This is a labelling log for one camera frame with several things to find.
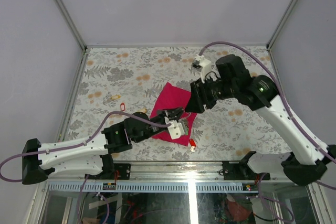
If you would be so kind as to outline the large keyring with keys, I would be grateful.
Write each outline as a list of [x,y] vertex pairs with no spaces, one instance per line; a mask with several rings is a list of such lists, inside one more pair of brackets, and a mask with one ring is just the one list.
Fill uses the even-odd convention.
[[187,113],[186,116],[180,118],[179,122],[182,124],[184,135],[189,134],[189,125],[188,125],[188,118],[191,116],[191,113]]

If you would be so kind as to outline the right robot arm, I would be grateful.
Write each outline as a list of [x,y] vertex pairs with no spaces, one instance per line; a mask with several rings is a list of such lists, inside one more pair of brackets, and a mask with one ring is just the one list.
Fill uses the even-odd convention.
[[314,134],[285,108],[275,83],[264,75],[252,77],[239,56],[221,57],[215,65],[219,72],[216,80],[209,76],[212,63],[204,56],[195,57],[192,67],[201,77],[191,83],[185,111],[200,114],[212,109],[218,100],[234,98],[265,119],[291,149],[284,154],[249,152],[239,161],[240,175],[245,179],[261,173],[286,176],[299,186],[320,180],[335,157],[335,145],[318,138],[312,144],[308,139]]

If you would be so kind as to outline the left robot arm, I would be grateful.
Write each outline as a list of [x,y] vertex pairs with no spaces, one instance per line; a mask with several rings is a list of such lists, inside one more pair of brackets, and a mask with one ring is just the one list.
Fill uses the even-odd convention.
[[26,142],[22,157],[22,184],[33,185],[50,178],[89,176],[111,179],[115,175],[113,153],[132,149],[133,143],[167,133],[178,140],[189,132],[182,108],[160,110],[149,118],[143,112],[128,114],[110,127],[102,125],[90,136],[59,143],[41,143],[33,138]]

